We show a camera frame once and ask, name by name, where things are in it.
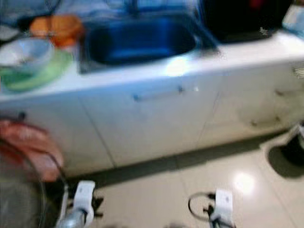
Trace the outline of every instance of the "tile floor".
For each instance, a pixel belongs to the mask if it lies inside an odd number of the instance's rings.
[[[304,227],[304,168],[288,163],[280,151],[239,144],[174,160],[176,169],[98,189],[96,195],[105,198],[104,218],[92,228],[208,228],[190,215],[187,201],[195,192],[216,188],[233,192],[238,228]],[[193,203],[197,212],[202,205],[208,201]]]

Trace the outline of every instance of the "white bowl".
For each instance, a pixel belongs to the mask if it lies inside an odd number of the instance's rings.
[[[46,39],[23,38],[0,49],[0,67],[34,74],[46,66],[54,53],[53,44]]]

